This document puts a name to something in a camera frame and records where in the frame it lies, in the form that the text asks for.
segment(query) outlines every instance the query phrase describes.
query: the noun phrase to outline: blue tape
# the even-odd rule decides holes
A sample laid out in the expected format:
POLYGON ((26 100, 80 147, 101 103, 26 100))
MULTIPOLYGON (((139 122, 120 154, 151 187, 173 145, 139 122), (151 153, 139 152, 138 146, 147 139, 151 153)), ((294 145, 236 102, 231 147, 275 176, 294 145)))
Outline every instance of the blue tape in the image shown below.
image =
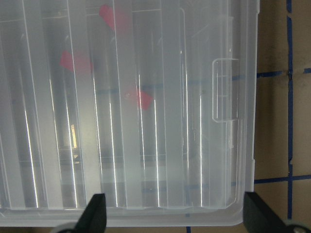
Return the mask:
POLYGON ((287 218, 292 219, 293 214, 293 165, 289 164, 289 176, 287 187, 287 218))
POLYGON ((268 179, 259 179, 255 180, 255 184, 259 183, 275 183, 275 182, 282 182, 282 181, 287 181, 288 177, 278 177, 278 178, 268 178, 268 179))
POLYGON ((288 42, 288 75, 293 77, 293 28, 292 19, 287 16, 287 42, 288 42))
POLYGON ((275 77, 279 76, 283 73, 283 71, 273 71, 273 72, 264 72, 264 73, 257 73, 257 78, 266 78, 266 77, 275 77))
POLYGON ((141 89, 143 91, 152 90, 152 89, 163 89, 163 84, 160 83, 160 84, 154 84, 154 85, 143 85, 141 89))
MULTIPOLYGON (((292 1, 287 0, 287 10, 292 11, 292 1)), ((287 188, 287 218, 292 219, 293 213, 293 25, 292 19, 287 17, 288 42, 288 188, 287 188)))
POLYGON ((309 180, 309 179, 311 179, 311 175, 292 176, 293 181, 309 180))
POLYGON ((286 9, 288 13, 292 12, 292 0, 286 0, 286 9))
POLYGON ((236 76, 232 76, 232 81, 236 81, 236 80, 244 80, 245 76, 244 75, 236 75, 236 76))
POLYGON ((311 68, 305 68, 303 71, 304 74, 309 74, 311 73, 311 68))
POLYGON ((104 95, 104 94, 117 94, 119 93, 118 88, 113 88, 113 89, 105 89, 105 90, 97 90, 96 94, 97 95, 104 95))

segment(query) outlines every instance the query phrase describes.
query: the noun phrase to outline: pink sticky note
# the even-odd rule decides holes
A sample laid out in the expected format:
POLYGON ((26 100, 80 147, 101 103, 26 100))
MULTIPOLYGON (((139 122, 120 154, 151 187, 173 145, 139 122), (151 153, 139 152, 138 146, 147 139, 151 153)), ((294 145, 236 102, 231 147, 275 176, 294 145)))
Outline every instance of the pink sticky note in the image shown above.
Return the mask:
POLYGON ((85 55, 76 53, 76 55, 73 57, 70 52, 63 51, 59 65, 73 72, 73 62, 75 63, 76 72, 78 73, 87 73, 93 71, 93 64, 89 61, 88 58, 86 58, 85 55))
POLYGON ((143 110, 147 110, 154 99, 146 92, 139 90, 137 90, 137 96, 138 96, 138 106, 143 110))
POLYGON ((99 9, 99 15, 112 30, 115 30, 115 19, 112 7, 102 5, 99 9))
POLYGON ((119 29, 120 33, 128 33, 129 22, 131 21, 130 15, 122 12, 121 9, 115 12, 114 15, 113 8, 108 5, 102 5, 99 9, 99 15, 103 18, 105 23, 112 29, 119 29))
POLYGON ((132 90, 127 95, 128 99, 143 110, 147 110, 153 101, 153 97, 141 90, 132 90))

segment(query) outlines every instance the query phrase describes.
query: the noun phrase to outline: beige floor tile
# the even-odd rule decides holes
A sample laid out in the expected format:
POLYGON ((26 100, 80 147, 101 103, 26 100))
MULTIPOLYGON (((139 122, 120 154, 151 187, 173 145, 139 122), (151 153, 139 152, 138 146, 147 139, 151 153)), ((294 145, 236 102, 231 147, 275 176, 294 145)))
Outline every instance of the beige floor tile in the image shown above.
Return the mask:
POLYGON ((311 74, 294 76, 294 175, 311 174, 311 74))
POLYGON ((287 219, 287 182, 256 184, 255 192, 281 219, 287 219))
POLYGON ((311 180, 293 182, 293 220, 311 227, 311 180))
POLYGON ((50 227, 32 227, 30 228, 30 233, 50 233, 52 228, 50 227))
POLYGON ((311 1, 293 1, 293 65, 294 73, 311 67, 311 1))
POLYGON ((191 227, 191 233, 247 233, 243 224, 232 227, 191 227))
POLYGON ((25 227, 0 227, 0 233, 31 233, 25 227))
POLYGON ((288 78, 257 80, 255 127, 255 179, 288 174, 288 78))
POLYGON ((261 0, 257 72, 287 70, 286 1, 261 0))

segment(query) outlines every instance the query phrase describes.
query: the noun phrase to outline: clear plastic container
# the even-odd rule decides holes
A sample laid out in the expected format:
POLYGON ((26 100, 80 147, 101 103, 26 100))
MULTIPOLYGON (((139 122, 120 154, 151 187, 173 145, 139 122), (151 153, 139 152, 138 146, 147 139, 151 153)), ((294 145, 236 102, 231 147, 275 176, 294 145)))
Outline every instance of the clear plastic container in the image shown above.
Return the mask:
POLYGON ((0 1, 0 225, 242 221, 257 0, 0 1))

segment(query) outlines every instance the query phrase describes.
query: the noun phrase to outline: transparent plastic lid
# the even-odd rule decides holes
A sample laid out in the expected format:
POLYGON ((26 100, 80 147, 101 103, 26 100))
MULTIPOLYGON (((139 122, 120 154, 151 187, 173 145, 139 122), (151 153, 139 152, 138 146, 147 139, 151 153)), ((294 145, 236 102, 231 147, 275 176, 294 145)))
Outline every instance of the transparent plastic lid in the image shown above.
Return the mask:
POLYGON ((253 188, 258 2, 0 1, 0 225, 230 225, 253 188))

